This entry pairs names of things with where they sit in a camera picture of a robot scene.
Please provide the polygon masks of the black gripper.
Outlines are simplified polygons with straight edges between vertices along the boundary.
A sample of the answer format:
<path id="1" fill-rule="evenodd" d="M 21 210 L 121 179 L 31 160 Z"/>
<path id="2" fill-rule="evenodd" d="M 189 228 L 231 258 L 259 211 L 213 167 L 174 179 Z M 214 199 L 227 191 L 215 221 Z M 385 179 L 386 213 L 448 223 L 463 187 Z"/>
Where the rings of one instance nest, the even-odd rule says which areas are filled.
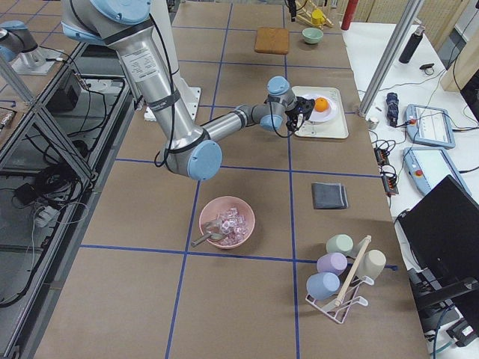
<path id="1" fill-rule="evenodd" d="M 287 115 L 286 127 L 289 131 L 298 131 L 304 123 L 302 104 L 297 102 L 291 110 L 285 111 Z"/>

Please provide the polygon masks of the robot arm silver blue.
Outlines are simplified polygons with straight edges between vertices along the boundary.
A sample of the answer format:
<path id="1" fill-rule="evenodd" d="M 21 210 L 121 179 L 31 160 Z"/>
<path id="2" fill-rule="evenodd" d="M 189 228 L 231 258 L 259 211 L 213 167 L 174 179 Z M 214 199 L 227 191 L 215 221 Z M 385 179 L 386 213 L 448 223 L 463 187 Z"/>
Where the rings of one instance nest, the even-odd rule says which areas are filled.
<path id="1" fill-rule="evenodd" d="M 3 22 L 1 24 L 1 57 L 11 62 L 18 55 L 28 68 L 36 68 L 45 63 L 44 54 L 24 22 L 19 20 Z"/>
<path id="2" fill-rule="evenodd" d="M 271 78 L 261 105 L 241 105 L 199 126 L 182 96 L 186 87 L 177 69 L 171 17 L 164 1 L 63 1 L 67 37 L 116 51 L 131 88 L 143 96 L 167 143 L 155 164 L 197 181 L 216 175 L 222 164 L 218 141 L 256 124 L 277 132 L 283 123 L 294 132 L 311 116 L 314 102 L 295 95 L 282 76 Z"/>

